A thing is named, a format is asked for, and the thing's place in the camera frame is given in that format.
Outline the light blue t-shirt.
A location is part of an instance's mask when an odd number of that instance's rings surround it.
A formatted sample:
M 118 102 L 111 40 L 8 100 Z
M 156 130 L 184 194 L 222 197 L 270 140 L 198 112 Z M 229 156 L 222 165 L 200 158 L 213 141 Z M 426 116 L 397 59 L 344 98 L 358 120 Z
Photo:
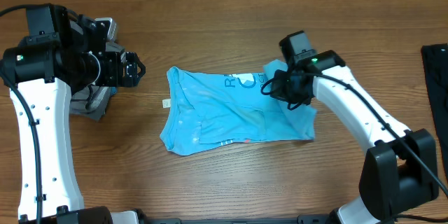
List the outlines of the light blue t-shirt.
M 261 73 L 167 72 L 169 116 L 160 138 L 177 155 L 192 155 L 233 143 L 312 141 L 316 109 L 290 111 L 284 101 L 263 95 L 263 84 L 286 63 L 274 60 Z

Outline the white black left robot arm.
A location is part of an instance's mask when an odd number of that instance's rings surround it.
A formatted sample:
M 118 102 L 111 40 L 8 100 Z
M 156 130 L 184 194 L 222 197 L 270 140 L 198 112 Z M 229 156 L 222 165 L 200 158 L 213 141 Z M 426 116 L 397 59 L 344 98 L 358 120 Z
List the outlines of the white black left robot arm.
M 109 17 L 92 19 L 59 5 L 25 4 L 29 33 L 1 59 L 20 135 L 20 223 L 145 223 L 138 209 L 87 208 L 76 180 L 71 112 L 100 116 L 116 87 L 133 88 L 146 68 L 116 43 Z

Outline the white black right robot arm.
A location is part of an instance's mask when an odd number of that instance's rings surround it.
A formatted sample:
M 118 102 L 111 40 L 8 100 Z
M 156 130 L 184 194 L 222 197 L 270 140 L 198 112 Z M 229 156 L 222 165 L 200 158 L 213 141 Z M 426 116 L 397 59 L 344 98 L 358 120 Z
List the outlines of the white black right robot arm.
M 329 214 L 299 216 L 299 223 L 395 223 L 438 198 L 446 188 L 438 178 L 436 142 L 426 129 L 412 131 L 387 113 L 336 52 L 316 52 L 303 31 L 287 35 L 279 47 L 287 68 L 275 72 L 268 94 L 289 110 L 312 99 L 324 103 L 365 155 L 359 196 Z

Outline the grey folded garment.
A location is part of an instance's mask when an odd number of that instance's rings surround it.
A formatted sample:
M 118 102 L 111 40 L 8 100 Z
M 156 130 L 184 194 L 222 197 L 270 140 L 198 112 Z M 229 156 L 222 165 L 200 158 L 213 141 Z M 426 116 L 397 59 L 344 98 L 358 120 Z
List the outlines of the grey folded garment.
M 86 46 L 72 48 L 75 57 L 75 72 L 71 76 L 71 101 L 69 112 L 86 116 L 95 121 L 106 112 L 109 99 L 116 93 L 115 87 L 104 86 L 106 64 L 110 63 L 107 53 L 117 53 L 124 61 L 125 48 L 115 42 L 106 42 L 103 51 L 94 52 Z

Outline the black garment pile at right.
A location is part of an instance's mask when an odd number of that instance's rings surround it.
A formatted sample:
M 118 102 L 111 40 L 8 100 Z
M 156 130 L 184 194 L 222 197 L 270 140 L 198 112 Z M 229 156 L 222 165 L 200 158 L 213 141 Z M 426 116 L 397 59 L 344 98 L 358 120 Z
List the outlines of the black garment pile at right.
M 435 131 L 447 176 L 447 44 L 424 45 L 421 57 Z

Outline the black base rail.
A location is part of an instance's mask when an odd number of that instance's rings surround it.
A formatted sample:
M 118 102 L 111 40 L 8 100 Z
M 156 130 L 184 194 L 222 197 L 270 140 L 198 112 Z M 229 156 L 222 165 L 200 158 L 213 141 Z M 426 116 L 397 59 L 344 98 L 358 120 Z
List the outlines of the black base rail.
M 301 215 L 296 218 L 232 218 L 182 220 L 180 218 L 149 218 L 136 210 L 111 213 L 113 224 L 331 224 L 337 223 L 329 215 Z

